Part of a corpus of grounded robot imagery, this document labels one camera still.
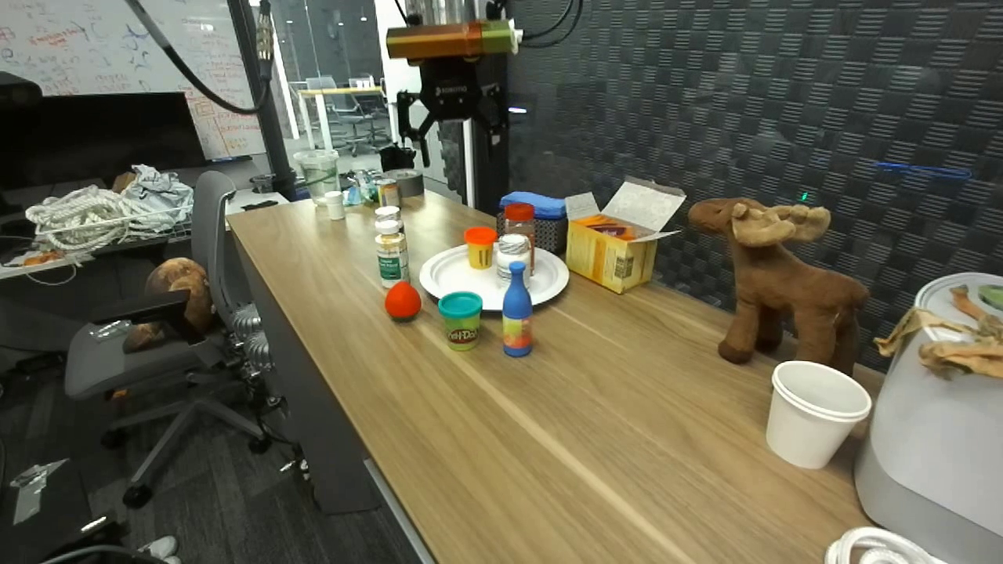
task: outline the stuffed animal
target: stuffed animal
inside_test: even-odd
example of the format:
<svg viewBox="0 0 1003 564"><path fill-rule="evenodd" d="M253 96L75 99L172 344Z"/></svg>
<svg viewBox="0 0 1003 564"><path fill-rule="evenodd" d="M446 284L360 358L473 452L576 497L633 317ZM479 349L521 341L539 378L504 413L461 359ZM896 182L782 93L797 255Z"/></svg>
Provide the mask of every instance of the stuffed animal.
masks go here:
<svg viewBox="0 0 1003 564"><path fill-rule="evenodd" d="M216 326L216 308L208 293L208 278L206 270L188 257L169 257L161 261L143 284L143 293L165 293L165 292L188 292L183 301L183 321L198 331L206 334ZM169 326L165 321L135 321L128 326L128 334L122 341L122 350L143 350L154 344L169 341Z"/></svg>
<svg viewBox="0 0 1003 564"><path fill-rule="evenodd" d="M854 312L869 287L843 271L791 257L782 240L810 240L829 221L824 208L764 208L747 198L698 201L690 225L725 236L732 261L732 321L718 344L730 362L777 350L782 320L797 329L797 358L851 370Z"/></svg>

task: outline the cardboard box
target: cardboard box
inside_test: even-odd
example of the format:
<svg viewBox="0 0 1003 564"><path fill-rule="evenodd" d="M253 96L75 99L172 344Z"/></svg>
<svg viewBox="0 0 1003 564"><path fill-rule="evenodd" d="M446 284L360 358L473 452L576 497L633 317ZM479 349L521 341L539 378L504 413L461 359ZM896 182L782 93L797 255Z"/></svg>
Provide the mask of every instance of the cardboard box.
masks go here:
<svg viewBox="0 0 1003 564"><path fill-rule="evenodd" d="M568 270L611 292L643 284L655 271L663 221L684 208L685 191L624 177L616 195L597 209L595 198L563 198L568 208Z"/></svg>

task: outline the floor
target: floor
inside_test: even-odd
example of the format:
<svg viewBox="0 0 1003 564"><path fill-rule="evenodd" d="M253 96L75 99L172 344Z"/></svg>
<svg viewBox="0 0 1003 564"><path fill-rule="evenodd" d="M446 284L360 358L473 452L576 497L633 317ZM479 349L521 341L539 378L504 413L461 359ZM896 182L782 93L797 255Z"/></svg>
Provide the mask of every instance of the floor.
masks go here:
<svg viewBox="0 0 1003 564"><path fill-rule="evenodd" d="M154 441L135 433L124 448L101 448L106 400L67 400L61 372L6 376L0 399L0 564L38 564L73 541L90 518L124 521L124 544L155 535L178 540L183 564L397 564L413 560L388 512L320 515L309 485L283 468L292 448L251 453L243 435L200 423L158 472L155 494L141 512L120 497L128 470ZM39 494L39 515L13 524L14 491L6 485L32 465L65 460Z"/></svg>

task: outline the wooden countertop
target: wooden countertop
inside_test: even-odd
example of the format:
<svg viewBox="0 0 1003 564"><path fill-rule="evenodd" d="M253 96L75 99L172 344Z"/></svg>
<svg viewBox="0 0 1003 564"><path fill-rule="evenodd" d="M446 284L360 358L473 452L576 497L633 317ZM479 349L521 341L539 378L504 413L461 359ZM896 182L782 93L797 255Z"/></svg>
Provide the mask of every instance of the wooden countertop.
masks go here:
<svg viewBox="0 0 1003 564"><path fill-rule="evenodd" d="M413 278L473 221L435 195L404 209ZM818 472L774 457L774 362L713 355L730 312L571 277L527 359L498 317L450 350L430 296L413 321L382 312L369 209L327 221L302 201L230 229L439 560L820 560L865 524L859 433Z"/></svg>

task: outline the white wire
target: white wire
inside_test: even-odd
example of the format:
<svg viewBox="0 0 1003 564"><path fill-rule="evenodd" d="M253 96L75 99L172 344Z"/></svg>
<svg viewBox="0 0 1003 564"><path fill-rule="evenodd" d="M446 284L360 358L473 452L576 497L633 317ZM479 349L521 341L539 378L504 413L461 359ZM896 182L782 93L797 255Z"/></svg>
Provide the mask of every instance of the white wire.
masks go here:
<svg viewBox="0 0 1003 564"><path fill-rule="evenodd" d="M77 188L65 198L43 198L29 208L35 239L58 251L101 251L115 240L158 239L191 216L191 188L155 172L132 166L138 177L120 191Z"/></svg>
<svg viewBox="0 0 1003 564"><path fill-rule="evenodd" d="M847 529L828 550L824 564L851 564L851 550L859 548L859 564L942 564L922 544L904 535L877 529L877 526L854 526Z"/></svg>

